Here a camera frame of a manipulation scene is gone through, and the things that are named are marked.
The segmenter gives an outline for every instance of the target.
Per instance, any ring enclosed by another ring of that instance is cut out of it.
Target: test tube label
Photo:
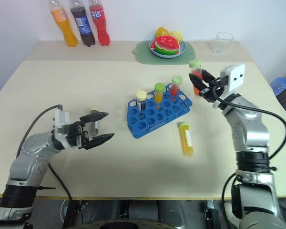
[[[185,136],[186,136],[187,146],[193,147],[192,140],[191,140],[191,133],[189,130],[185,131]]]

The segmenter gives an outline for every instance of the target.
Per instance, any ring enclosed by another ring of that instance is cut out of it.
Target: yellow fruit
[[[171,31],[170,36],[175,37],[179,43],[183,42],[183,35],[180,31]]]
[[[163,27],[159,27],[157,32],[156,32],[156,38],[160,37],[160,36],[165,36],[165,35],[169,35],[170,32],[167,31],[165,28]]]

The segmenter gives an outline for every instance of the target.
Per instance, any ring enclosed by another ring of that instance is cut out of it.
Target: watermelon slice
[[[155,40],[154,47],[157,53],[162,55],[176,55],[179,53],[180,44],[175,37],[160,36]]]

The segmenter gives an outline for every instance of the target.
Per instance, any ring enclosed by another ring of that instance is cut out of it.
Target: toy fruit
[[[156,32],[156,38],[160,37],[160,36],[164,36],[164,35],[169,35],[170,32],[167,31],[165,28],[163,27],[159,27],[157,32]]]
[[[171,31],[170,36],[175,37],[179,43],[183,42],[183,35],[180,31]]]
[[[160,36],[156,38],[154,46],[156,52],[162,55],[175,55],[180,50],[178,40],[172,36]]]

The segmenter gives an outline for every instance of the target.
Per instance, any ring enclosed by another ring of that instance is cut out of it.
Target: robotic arm
[[[236,180],[240,182],[232,187],[233,214],[242,219],[239,224],[241,229],[285,229],[286,225],[278,217],[280,211],[274,175],[270,172],[276,168],[269,166],[269,132],[262,123],[262,114],[223,103],[227,101],[257,108],[240,94],[236,94],[244,81],[245,65],[230,65],[220,75],[221,77],[215,79],[206,70],[202,70],[203,78],[200,79],[189,74],[193,85],[200,90],[200,95],[214,103],[214,108],[223,110],[232,129],[238,167],[235,174]]]
[[[33,201],[40,183],[47,171],[50,158],[63,149],[97,147],[113,137],[112,134],[100,135],[89,140],[83,127],[96,122],[108,113],[92,113],[70,124],[69,113],[55,111],[54,130],[49,133],[35,134],[25,140],[21,151],[10,168],[10,177],[0,202],[0,228],[30,229],[25,221],[31,217]]]

